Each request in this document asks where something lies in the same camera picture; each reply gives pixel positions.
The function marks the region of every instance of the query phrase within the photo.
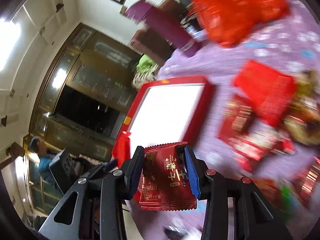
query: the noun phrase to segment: chair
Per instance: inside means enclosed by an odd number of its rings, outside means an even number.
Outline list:
[[[180,22],[188,13],[182,4],[175,0],[164,0],[158,6],[158,9],[177,22]],[[160,67],[164,65],[175,50],[165,38],[148,26],[137,30],[129,44],[142,54],[147,54]]]
[[[99,177],[103,167],[103,164],[95,165],[80,176],[88,179]],[[63,194],[65,194],[79,178],[75,172],[72,158],[66,149],[59,152],[52,159],[49,164],[49,169]]]

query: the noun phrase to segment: red packaging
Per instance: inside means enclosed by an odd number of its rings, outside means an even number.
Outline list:
[[[253,115],[250,101],[239,95],[233,95],[226,104],[225,118],[218,138],[232,146],[234,137],[247,132],[252,124]]]
[[[249,60],[234,79],[250,98],[255,113],[268,125],[277,126],[296,91],[292,76]]]
[[[316,186],[319,184],[320,160],[316,157],[314,163],[303,171],[293,182],[293,186],[300,197],[300,201],[305,207],[309,206],[309,202]]]
[[[112,155],[117,158],[117,166],[121,168],[125,160],[130,159],[130,132],[122,131],[112,150]]]
[[[282,147],[281,138],[273,129],[238,137],[234,144],[235,152],[238,153],[238,163],[247,172],[253,172],[262,158],[270,152],[281,152]]]
[[[160,145],[145,149],[140,207],[143,210],[173,211],[197,206],[186,172],[179,163],[176,146]]]
[[[285,0],[192,0],[197,20],[208,37],[231,47],[252,32],[258,22],[268,22],[286,15]]]

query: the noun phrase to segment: purple bedspread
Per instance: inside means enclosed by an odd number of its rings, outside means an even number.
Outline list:
[[[193,57],[187,58],[176,50],[158,73],[158,79],[188,75],[205,75],[217,85],[210,111],[207,115],[198,142],[194,147],[196,156],[206,161],[226,177],[239,172],[232,148],[216,138],[223,119],[226,101],[234,92],[231,80],[244,63],[255,59],[285,73],[314,68],[320,71],[320,29],[315,20],[298,0],[290,0],[291,15],[258,25],[253,34],[232,49],[222,48],[204,41],[204,46]],[[255,123],[252,130],[263,124]],[[295,144],[296,155],[273,156],[265,159],[253,174],[254,177],[290,180],[307,167],[316,155],[316,149]],[[313,195],[310,211],[299,206],[295,216],[287,222],[294,239],[306,236],[320,215],[320,190]],[[133,219],[144,240],[165,239],[163,226],[199,228],[203,226],[205,201],[191,211],[153,212],[142,211],[133,201],[130,203]]]

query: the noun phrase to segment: person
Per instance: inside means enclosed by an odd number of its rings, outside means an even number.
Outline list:
[[[31,138],[28,144],[28,150],[30,152],[36,153],[40,159],[38,171],[42,179],[48,182],[50,185],[52,185],[55,189],[59,189],[58,184],[56,183],[49,169],[49,165],[52,159],[55,157],[55,155],[58,154],[58,152],[48,149],[44,140],[37,136]],[[89,161],[83,158],[73,158],[73,163],[74,166],[76,166],[77,164],[81,164],[83,166],[83,172],[88,171],[90,168],[94,166]]]

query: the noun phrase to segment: red snack packet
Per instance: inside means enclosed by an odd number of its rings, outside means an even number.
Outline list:
[[[118,140],[112,149],[112,155],[114,158],[117,158],[117,166],[121,168],[125,160],[130,159],[130,132],[122,131],[119,134]]]
[[[277,126],[296,91],[292,76],[249,60],[234,79],[250,98],[255,113],[268,125]]]
[[[252,172],[258,162],[271,152],[281,152],[282,141],[276,130],[266,129],[251,133],[248,136],[238,137],[234,144],[237,159],[241,168]]]
[[[176,146],[160,145],[145,149],[140,207],[143,210],[173,211],[197,206],[187,174],[178,160]]]
[[[226,104],[225,118],[218,139],[232,146],[234,137],[247,132],[252,124],[253,116],[250,101],[239,95],[233,95],[232,99]]]
[[[300,197],[301,203],[308,208],[309,202],[316,186],[320,181],[320,160],[316,157],[310,167],[302,171],[301,174],[292,182],[294,189]]]
[[[294,155],[296,153],[292,140],[286,131],[279,131],[279,135],[282,141],[283,151],[289,155]]]

